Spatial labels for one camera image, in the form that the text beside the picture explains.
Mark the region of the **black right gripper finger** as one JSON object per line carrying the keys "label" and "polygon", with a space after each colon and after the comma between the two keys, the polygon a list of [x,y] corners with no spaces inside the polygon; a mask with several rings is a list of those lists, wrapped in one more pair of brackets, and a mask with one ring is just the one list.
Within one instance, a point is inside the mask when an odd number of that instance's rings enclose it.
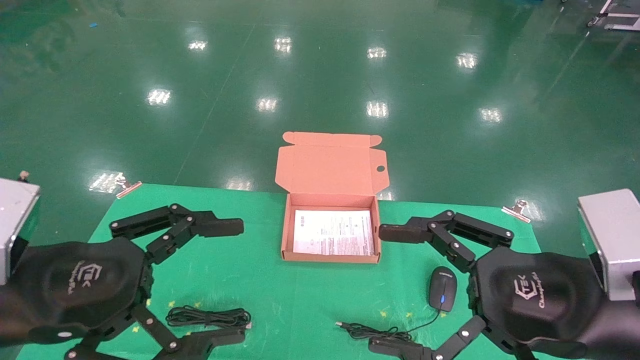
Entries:
{"label": "black right gripper finger", "polygon": [[400,360],[454,360],[480,333],[489,329],[492,333],[502,332],[504,340],[510,338],[519,341],[521,317],[508,316],[496,320],[475,315],[435,350],[414,342],[391,338],[372,338],[368,342],[368,348],[373,353],[394,356]]}
{"label": "black right gripper finger", "polygon": [[514,233],[454,210],[444,210],[431,218],[412,216],[401,225],[379,226],[382,241],[429,244],[458,271],[469,273],[476,264],[476,255],[458,240],[459,237],[490,249],[510,248]]}

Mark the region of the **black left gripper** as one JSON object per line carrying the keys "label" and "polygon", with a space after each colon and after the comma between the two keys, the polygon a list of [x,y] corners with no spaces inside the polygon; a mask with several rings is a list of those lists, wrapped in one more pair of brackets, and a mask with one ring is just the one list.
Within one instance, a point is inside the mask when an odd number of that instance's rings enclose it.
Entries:
{"label": "black left gripper", "polygon": [[110,341],[150,297],[152,267],[130,240],[28,246],[1,287],[1,345]]}

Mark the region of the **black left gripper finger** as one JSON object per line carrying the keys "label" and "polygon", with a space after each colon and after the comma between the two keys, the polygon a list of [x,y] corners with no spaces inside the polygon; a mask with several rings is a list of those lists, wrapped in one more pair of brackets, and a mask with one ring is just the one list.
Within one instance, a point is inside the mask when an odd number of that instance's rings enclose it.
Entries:
{"label": "black left gripper finger", "polygon": [[65,354],[67,360],[118,360],[118,356],[98,350],[136,323],[159,346],[154,360],[207,360],[221,346],[240,344],[246,326],[235,322],[215,330],[192,332],[176,337],[146,305],[90,305],[65,312],[65,330],[80,339]]}
{"label": "black left gripper finger", "polygon": [[218,218],[211,210],[189,210],[178,203],[147,210],[112,221],[112,237],[139,239],[162,231],[162,235],[146,246],[149,264],[159,265],[196,236],[204,238],[232,237],[244,232],[240,218]]}

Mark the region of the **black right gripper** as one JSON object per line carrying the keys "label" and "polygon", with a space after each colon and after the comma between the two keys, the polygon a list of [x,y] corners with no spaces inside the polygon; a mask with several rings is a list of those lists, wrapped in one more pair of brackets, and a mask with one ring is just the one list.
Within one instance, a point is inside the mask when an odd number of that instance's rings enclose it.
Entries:
{"label": "black right gripper", "polygon": [[499,247],[472,267],[469,300],[486,323],[482,334],[505,353],[580,359],[606,294],[587,259]]}

